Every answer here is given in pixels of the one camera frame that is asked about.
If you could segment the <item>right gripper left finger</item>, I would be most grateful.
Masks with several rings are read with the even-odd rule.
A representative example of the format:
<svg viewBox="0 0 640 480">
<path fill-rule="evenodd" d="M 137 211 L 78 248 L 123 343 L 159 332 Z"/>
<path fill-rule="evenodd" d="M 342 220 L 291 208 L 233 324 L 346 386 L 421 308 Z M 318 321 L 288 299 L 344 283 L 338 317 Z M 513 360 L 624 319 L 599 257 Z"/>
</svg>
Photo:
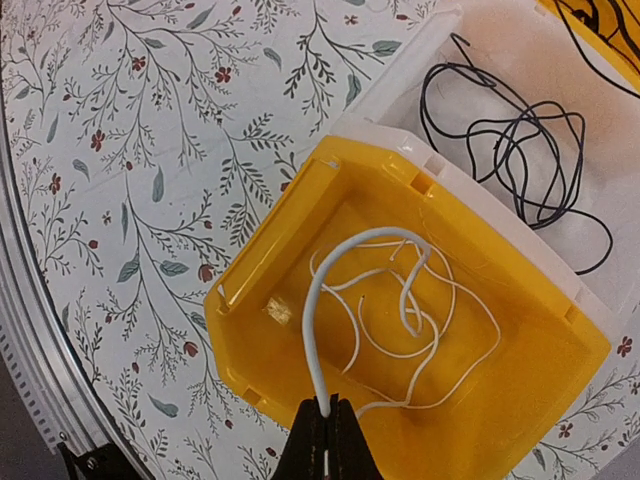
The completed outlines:
<svg viewBox="0 0 640 480">
<path fill-rule="evenodd" d="M 316 398 L 305 399 L 299 405 L 272 479 L 323 479 L 324 467 L 325 418 Z"/>
</svg>

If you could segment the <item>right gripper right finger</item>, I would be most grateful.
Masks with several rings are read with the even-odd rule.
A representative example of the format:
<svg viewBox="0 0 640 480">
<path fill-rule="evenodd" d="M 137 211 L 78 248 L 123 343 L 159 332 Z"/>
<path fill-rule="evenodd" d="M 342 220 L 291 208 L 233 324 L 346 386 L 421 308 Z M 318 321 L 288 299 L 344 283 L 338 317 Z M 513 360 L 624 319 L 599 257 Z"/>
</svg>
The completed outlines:
<svg viewBox="0 0 640 480">
<path fill-rule="evenodd" d="M 378 480 L 380 473 L 349 400 L 330 397 L 324 426 L 324 478 Z"/>
</svg>

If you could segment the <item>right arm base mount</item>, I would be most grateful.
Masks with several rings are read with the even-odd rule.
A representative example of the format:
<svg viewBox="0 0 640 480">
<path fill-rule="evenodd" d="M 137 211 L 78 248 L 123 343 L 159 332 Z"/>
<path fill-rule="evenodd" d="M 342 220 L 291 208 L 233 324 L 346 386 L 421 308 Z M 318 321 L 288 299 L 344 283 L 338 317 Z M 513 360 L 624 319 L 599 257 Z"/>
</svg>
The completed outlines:
<svg viewBox="0 0 640 480">
<path fill-rule="evenodd" d="M 81 456 L 76 456 L 64 442 L 59 442 L 56 449 L 62 456 L 69 479 L 141 479 L 115 444 L 106 444 Z"/>
</svg>

